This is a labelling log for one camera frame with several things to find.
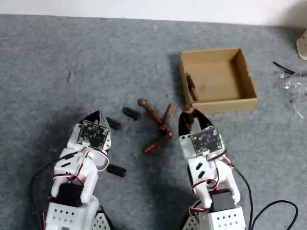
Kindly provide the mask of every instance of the black cable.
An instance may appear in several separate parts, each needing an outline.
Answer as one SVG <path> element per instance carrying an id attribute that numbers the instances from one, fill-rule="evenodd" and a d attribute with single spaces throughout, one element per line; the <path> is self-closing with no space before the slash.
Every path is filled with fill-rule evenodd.
<path id="1" fill-rule="evenodd" d="M 231 165 L 231 166 L 240 175 L 240 177 L 243 179 L 243 181 L 245 182 L 246 186 L 248 187 L 248 195 L 249 195 L 249 202 L 250 202 L 250 214 L 249 214 L 248 230 L 251 230 L 252 229 L 251 225 L 252 225 L 252 221 L 253 221 L 253 213 L 254 213 L 254 204 L 253 204 L 253 198 L 252 198 L 252 195 L 251 195 L 251 189 L 250 189 L 250 186 L 248 184 L 247 179 L 245 179 L 243 174 L 234 165 Z"/>
<path id="2" fill-rule="evenodd" d="M 225 150 L 224 152 L 220 153 L 219 155 L 216 155 L 215 157 L 207 159 L 207 161 L 214 161 L 214 160 L 220 158 L 221 156 L 225 155 L 226 153 L 227 153 L 227 150 Z"/>
<path id="3" fill-rule="evenodd" d="M 287 200 L 276 200 L 270 204 L 268 204 L 266 207 L 264 207 L 258 214 L 257 216 L 255 217 L 255 219 L 253 220 L 253 210 L 254 210 L 254 205 L 253 205 L 253 198 L 252 198 L 252 194 L 251 194 L 251 189 L 250 189 L 250 186 L 248 184 L 248 181 L 245 179 L 245 177 L 243 176 L 243 174 L 233 165 L 231 164 L 231 166 L 234 168 L 234 170 L 240 175 L 240 177 L 243 179 L 243 181 L 245 182 L 246 186 L 248 187 L 248 195 L 249 195 L 249 201 L 250 201 L 250 215 L 249 215 L 249 224 L 248 224 L 248 230 L 254 230 L 254 226 L 255 226 L 255 223 L 256 223 L 256 220 L 264 213 L 265 210 L 267 210 L 269 207 L 275 205 L 275 204 L 278 204 L 278 203 L 287 203 L 287 204 L 290 204 L 292 206 L 295 207 L 295 215 L 293 217 L 293 220 L 292 222 L 290 223 L 290 225 L 288 226 L 287 230 L 290 230 L 296 219 L 297 219 L 297 216 L 298 216 L 298 207 L 296 204 L 290 202 L 290 201 L 287 201 Z"/>
<path id="4" fill-rule="evenodd" d="M 34 216 L 34 218 L 36 219 L 37 221 L 37 226 L 40 226 L 39 222 L 39 218 L 35 217 L 35 207 L 34 207 L 34 199 L 33 199 L 33 184 L 34 184 L 34 181 L 35 179 L 41 174 L 43 173 L 44 171 L 46 171 L 51 165 L 57 163 L 58 161 L 61 161 L 61 160 L 67 160 L 69 158 L 72 158 L 75 154 L 79 153 L 80 151 L 82 150 L 79 150 L 79 151 L 76 151 L 76 152 L 72 152 L 72 153 L 69 153 L 63 157 L 60 157 L 54 161 L 52 161 L 51 163 L 49 163 L 48 165 L 46 165 L 44 168 L 42 168 L 37 174 L 35 174 L 32 179 L 31 179 L 31 182 L 29 184 L 29 199 L 30 199 L 30 204 L 31 204 L 31 210 L 32 210 L 32 215 Z"/>
<path id="5" fill-rule="evenodd" d="M 296 206 L 296 204 L 290 202 L 290 201 L 287 201 L 287 200 L 276 200 L 270 204 L 268 204 L 266 207 L 264 207 L 259 213 L 258 215 L 255 217 L 254 221 L 253 221 L 253 224 L 251 226 L 251 230 L 254 230 L 254 226 L 255 226 L 255 223 L 256 223 L 256 220 L 261 216 L 262 213 L 264 213 L 265 210 L 267 210 L 269 207 L 271 207 L 272 205 L 275 205 L 275 204 L 278 204 L 278 203 L 287 203 L 287 204 L 290 204 L 292 206 L 295 207 L 295 215 L 294 215 L 294 218 L 292 220 L 292 222 L 290 223 L 289 227 L 287 228 L 287 230 L 290 230 L 292 228 L 292 226 L 294 225 L 296 219 L 297 219 L 297 216 L 298 216 L 298 207 Z"/>
<path id="6" fill-rule="evenodd" d="M 273 64 L 276 65 L 276 66 L 278 66 L 279 68 L 282 68 L 282 69 L 285 71 L 285 73 L 288 73 L 288 74 L 290 74 L 290 75 L 295 74 L 294 71 L 292 71 L 292 70 L 290 70 L 290 69 L 287 69 L 286 67 L 283 67 L 282 65 L 278 64 L 278 63 L 275 62 L 275 61 L 273 62 Z"/>

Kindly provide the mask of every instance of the clear plastic bag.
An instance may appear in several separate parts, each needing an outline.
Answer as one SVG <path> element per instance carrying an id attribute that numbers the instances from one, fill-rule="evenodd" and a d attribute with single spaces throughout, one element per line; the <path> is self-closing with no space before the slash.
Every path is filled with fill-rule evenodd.
<path id="1" fill-rule="evenodd" d="M 307 71 L 298 72 L 293 75 L 281 74 L 285 79 L 283 88 L 286 97 L 294 108 L 295 112 L 302 119 L 307 118 Z"/>

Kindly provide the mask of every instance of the white mounting bracket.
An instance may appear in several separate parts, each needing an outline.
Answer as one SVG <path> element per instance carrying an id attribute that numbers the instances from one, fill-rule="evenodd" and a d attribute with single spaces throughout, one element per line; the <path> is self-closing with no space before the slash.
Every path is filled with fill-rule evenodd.
<path id="1" fill-rule="evenodd" d="M 297 53 L 300 58 L 307 60 L 307 30 L 296 41 Z"/>

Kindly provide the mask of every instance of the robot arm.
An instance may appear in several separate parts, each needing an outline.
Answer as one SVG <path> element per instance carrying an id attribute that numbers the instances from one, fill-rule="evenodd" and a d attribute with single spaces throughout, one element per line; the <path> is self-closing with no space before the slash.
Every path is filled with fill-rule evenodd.
<path id="1" fill-rule="evenodd" d="M 99 171 L 106 169 L 122 177 L 126 173 L 115 165 L 107 169 L 110 147 L 109 126 L 99 111 L 75 125 L 60 156 L 68 158 L 58 161 L 54 167 L 52 200 L 43 230 L 111 230 L 110 220 L 93 195 Z"/>
<path id="2" fill-rule="evenodd" d="M 192 134 L 194 118 L 198 119 L 201 131 Z M 238 205 L 240 192 L 231 165 L 224 162 L 228 158 L 216 127 L 198 110 L 185 108 L 178 132 L 192 191 L 200 199 L 190 207 L 190 217 L 183 229 L 198 225 L 199 230 L 244 230 L 243 211 Z"/>

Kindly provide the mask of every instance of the open cardboard box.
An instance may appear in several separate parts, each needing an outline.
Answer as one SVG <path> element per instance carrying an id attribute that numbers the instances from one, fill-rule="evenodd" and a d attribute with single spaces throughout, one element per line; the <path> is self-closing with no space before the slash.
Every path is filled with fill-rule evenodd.
<path id="1" fill-rule="evenodd" d="M 182 51 L 180 75 L 187 104 L 202 113 L 225 113 L 252 109 L 257 95 L 240 48 Z M 190 75 L 199 97 L 189 93 Z"/>

